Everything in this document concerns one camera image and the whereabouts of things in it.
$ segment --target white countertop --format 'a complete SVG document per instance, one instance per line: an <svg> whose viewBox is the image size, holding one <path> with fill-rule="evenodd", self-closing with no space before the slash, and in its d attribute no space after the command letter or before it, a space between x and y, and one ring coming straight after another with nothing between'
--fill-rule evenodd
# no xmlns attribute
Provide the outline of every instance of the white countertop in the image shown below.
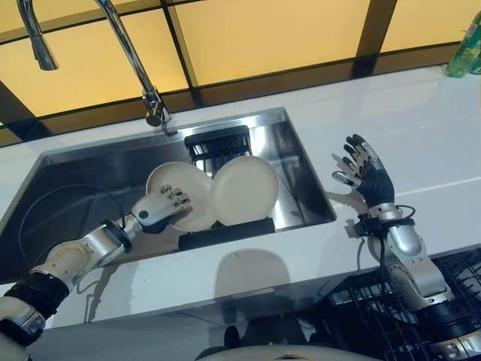
<svg viewBox="0 0 481 361"><path fill-rule="evenodd" d="M284 107L336 212L328 224L204 247L95 270L82 290L103 278L92 320L187 308L237 293L353 272L377 265L349 238L356 212L339 201L349 189L331 179L333 153L356 132L382 157L396 202L417 208L417 230L430 254L481 240L481 111L479 77L445 77L441 67L368 77L174 115L182 127L221 117ZM91 141L152 134L144 120L115 124L0 149L0 214L38 156ZM286 270L280 277L277 269ZM0 286L0 294L11 285ZM95 286L64 301L49 326L82 323Z"/></svg>

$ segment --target cable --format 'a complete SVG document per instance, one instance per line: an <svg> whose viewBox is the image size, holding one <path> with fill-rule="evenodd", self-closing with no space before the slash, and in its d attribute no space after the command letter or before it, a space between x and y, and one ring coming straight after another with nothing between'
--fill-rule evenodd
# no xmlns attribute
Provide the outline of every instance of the cable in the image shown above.
<svg viewBox="0 0 481 361"><path fill-rule="evenodd" d="M379 238L381 242L381 254L379 258L380 263L380 279L381 279L381 297L384 299L386 295L386 276L384 275L384 265L385 265L385 258L386 258L386 246L384 245L384 240Z"/></svg>
<svg viewBox="0 0 481 361"><path fill-rule="evenodd" d="M411 207L410 205L396 205L396 208L408 208L411 210L411 213L409 213L406 217L403 217L403 219L406 218L411 218L414 214L416 214L416 209L414 207Z"/></svg>
<svg viewBox="0 0 481 361"><path fill-rule="evenodd" d="M47 197L50 197L52 194L55 194L57 192L60 192L62 190L69 190L71 188L90 188L92 190L98 190L99 192L103 192L105 194L107 194L116 204L116 206L119 208L119 212L120 212L120 215L121 215L121 219L122 219L122 229L124 229L126 227L126 214L124 213L123 211L123 208L122 208L122 205L120 204L119 200L117 198L115 198L113 196L112 193L110 193L108 190L104 190L103 188L100 188L100 187L97 187L97 186L92 186L92 185L89 185L89 184L72 184L70 186L65 186L65 187L60 187L60 188L57 188L55 190L51 190L49 191L48 193L45 193L44 195L42 195L42 197L40 197L39 199L37 199L35 202L33 202L30 207L27 209L27 211L25 212L25 214L23 215L23 218L22 220L20 221L20 226L19 226L19 229L18 229L18 235L17 235L17 243L18 243L18 248L20 249L20 252L22 254L22 257L23 259L30 265L31 261L30 259L27 257L26 253L25 253L25 250L23 249L23 243L22 243L22 233L23 233L23 227L25 226L25 222L27 220L27 217L29 216L30 212L32 212L32 209L35 208L35 206L40 203L41 201L43 201L44 199L46 199Z"/></svg>

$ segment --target black dish rack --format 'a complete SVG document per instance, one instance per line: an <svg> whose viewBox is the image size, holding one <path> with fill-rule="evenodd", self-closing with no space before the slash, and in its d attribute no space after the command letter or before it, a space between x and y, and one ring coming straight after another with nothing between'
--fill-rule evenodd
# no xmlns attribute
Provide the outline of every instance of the black dish rack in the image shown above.
<svg viewBox="0 0 481 361"><path fill-rule="evenodd" d="M184 139L184 144L189 151L189 161L211 178L214 178L227 162L239 156L252 156L253 154L247 126L234 126L190 135ZM274 232L272 218L229 227L216 222L212 229L207 231L181 235L178 248L179 250L191 250Z"/></svg>
<svg viewBox="0 0 481 361"><path fill-rule="evenodd" d="M211 178L229 161L238 156L253 154L247 126L234 126L190 135L184 144L189 151L189 161Z"/></svg>
<svg viewBox="0 0 481 361"><path fill-rule="evenodd" d="M481 327L481 248L434 259L457 300ZM386 361L432 361L427 335L378 271L348 277L313 309L311 341Z"/></svg>

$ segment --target kitchen sink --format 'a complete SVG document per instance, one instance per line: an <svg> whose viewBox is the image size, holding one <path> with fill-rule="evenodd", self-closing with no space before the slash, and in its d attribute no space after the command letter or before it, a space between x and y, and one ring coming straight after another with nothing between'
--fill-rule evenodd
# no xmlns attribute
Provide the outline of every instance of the kitchen sink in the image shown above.
<svg viewBox="0 0 481 361"><path fill-rule="evenodd" d="M282 108L208 121L192 128L178 129L174 135L148 135L55 150L38 158L0 222L0 284L22 277L35 260L41 262L48 250L60 241L81 238L98 227L102 220L120 218L115 203L103 193L82 188L54 193L39 202L25 222L21 242L30 259L27 261L18 245L20 222L30 205L45 193L72 184L90 184L111 192L128 211L145 193L149 173L162 163L192 162L212 176L205 162L192 161L187 142L184 142L186 137L239 126L247 126L244 128L248 129L250 153L272 164L280 179L279 197L269 215L274 223L273 231L284 232L335 219ZM227 239L224 228L216 225L208 231L214 243ZM134 250L115 262L181 251L179 238L185 234L168 227L159 235L139 235Z"/></svg>

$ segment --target faucet spout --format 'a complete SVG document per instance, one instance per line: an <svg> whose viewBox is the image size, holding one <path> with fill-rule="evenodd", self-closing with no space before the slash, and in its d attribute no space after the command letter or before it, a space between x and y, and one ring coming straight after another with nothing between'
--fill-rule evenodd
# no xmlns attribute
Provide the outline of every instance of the faucet spout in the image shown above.
<svg viewBox="0 0 481 361"><path fill-rule="evenodd" d="M33 11L32 0L17 0L20 16L25 25L27 34L32 42L35 59L42 70L56 70L59 68L53 57L44 35L38 25L37 17Z"/></svg>
<svg viewBox="0 0 481 361"><path fill-rule="evenodd" d="M110 26L112 27L117 40L120 42L130 65L133 67L138 80L141 82L143 88L143 96L145 107L147 108L147 122L151 126L165 125L171 119L170 114L165 107L159 92L150 82L149 77L142 65L141 60L135 51L134 45L130 40L129 34L124 27L119 14L110 0L95 0L98 6L104 12ZM38 25L37 17L32 6L32 0L17 0L20 16L23 24L29 34L32 43L33 53L42 70L56 70L57 65L47 42L44 39L40 26Z"/></svg>

